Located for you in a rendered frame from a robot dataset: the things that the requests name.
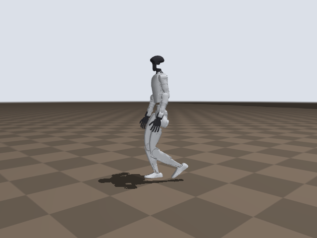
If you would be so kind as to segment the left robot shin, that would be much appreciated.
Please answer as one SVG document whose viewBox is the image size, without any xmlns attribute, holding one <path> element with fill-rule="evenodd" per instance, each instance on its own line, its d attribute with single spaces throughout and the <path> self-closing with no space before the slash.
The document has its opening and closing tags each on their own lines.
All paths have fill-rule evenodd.
<svg viewBox="0 0 317 238">
<path fill-rule="evenodd" d="M 152 155 L 155 157 L 154 159 L 156 159 L 156 160 L 158 160 L 158 161 L 160 161 L 162 163 L 165 163 L 165 164 L 168 164 L 168 165 L 171 165 L 171 166 L 174 166 L 174 167 L 178 167 L 178 168 L 181 167 L 181 164 L 179 164 L 178 162 L 174 161 L 171 156 L 169 156 L 166 153 L 160 151 L 159 149 L 154 149 L 152 151 Z"/>
</svg>

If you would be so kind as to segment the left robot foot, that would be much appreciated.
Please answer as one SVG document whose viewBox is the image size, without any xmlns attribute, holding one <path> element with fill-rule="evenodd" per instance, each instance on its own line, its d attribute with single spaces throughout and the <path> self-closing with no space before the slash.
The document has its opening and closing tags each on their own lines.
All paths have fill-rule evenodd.
<svg viewBox="0 0 317 238">
<path fill-rule="evenodd" d="M 172 178 L 175 178 L 177 177 L 179 174 L 181 174 L 185 169 L 188 168 L 188 165 L 185 164 L 185 163 L 182 163 L 181 164 L 181 167 L 180 168 L 176 168 L 175 172 L 173 173 L 173 175 L 171 176 Z"/>
</svg>

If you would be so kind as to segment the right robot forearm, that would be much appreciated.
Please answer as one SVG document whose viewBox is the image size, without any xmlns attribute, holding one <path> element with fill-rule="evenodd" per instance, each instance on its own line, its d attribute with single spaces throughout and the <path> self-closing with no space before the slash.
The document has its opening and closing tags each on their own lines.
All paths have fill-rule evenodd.
<svg viewBox="0 0 317 238">
<path fill-rule="evenodd" d="M 153 100 L 150 99 L 150 104 L 149 104 L 149 107 L 147 108 L 147 116 L 151 116 L 152 112 L 153 112 L 153 108 L 155 106 L 156 103 L 154 103 Z"/>
</svg>

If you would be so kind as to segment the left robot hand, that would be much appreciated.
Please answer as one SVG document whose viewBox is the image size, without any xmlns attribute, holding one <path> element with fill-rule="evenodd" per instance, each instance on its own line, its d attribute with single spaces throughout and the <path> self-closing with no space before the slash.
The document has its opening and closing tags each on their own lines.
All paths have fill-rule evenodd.
<svg viewBox="0 0 317 238">
<path fill-rule="evenodd" d="M 156 132 L 157 128 L 158 128 L 157 132 L 159 131 L 159 128 L 160 128 L 160 125 L 161 125 L 161 121 L 160 120 L 162 120 L 162 118 L 158 117 L 158 115 L 159 115 L 159 112 L 158 112 L 158 114 L 156 116 L 156 119 L 149 124 L 149 126 L 150 126 L 153 123 L 153 126 L 151 127 L 150 130 L 152 130 L 153 127 L 155 129 L 155 127 L 156 127 L 155 132 Z M 154 129 L 153 129 L 153 131 L 154 131 Z"/>
</svg>

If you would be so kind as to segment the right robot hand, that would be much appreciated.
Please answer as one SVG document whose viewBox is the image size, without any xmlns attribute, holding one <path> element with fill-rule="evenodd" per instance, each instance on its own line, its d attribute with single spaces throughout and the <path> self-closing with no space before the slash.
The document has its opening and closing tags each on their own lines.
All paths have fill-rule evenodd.
<svg viewBox="0 0 317 238">
<path fill-rule="evenodd" d="M 145 117 L 143 117 L 143 119 L 141 119 L 140 120 L 140 123 L 141 123 L 141 121 L 142 121 L 142 123 L 141 123 L 141 127 L 142 127 L 142 129 L 145 129 L 145 126 L 146 126 L 146 124 L 147 124 L 147 122 L 148 122 L 148 120 L 149 120 L 149 116 L 147 116 L 147 113 L 148 112 L 146 112 L 146 114 L 145 114 Z M 144 128 L 143 128 L 144 127 Z"/>
</svg>

